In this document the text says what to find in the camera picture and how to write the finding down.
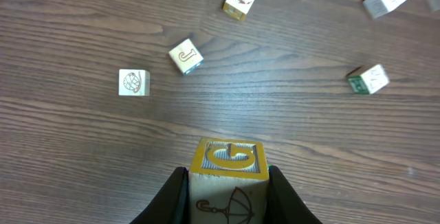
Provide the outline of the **wooden block blue base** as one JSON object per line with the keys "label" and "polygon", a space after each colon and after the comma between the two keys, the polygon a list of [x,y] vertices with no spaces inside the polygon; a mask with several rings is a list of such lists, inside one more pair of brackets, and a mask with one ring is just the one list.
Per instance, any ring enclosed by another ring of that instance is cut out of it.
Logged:
{"label": "wooden block blue base", "polygon": [[188,172],[190,223],[262,223],[270,176],[263,144],[200,140]]}

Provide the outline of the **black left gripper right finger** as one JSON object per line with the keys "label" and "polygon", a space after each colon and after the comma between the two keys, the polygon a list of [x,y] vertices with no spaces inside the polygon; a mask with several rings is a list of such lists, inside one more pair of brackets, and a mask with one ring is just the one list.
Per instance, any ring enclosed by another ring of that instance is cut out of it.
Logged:
{"label": "black left gripper right finger", "polygon": [[277,166],[269,166],[264,224],[322,224],[308,209]]}

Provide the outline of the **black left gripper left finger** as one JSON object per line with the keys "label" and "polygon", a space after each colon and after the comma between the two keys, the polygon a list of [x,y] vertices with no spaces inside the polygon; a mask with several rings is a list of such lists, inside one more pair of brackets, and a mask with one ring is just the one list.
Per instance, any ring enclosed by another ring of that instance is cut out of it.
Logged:
{"label": "black left gripper left finger", "polygon": [[177,167],[148,206],[130,224],[188,224],[188,170]]}

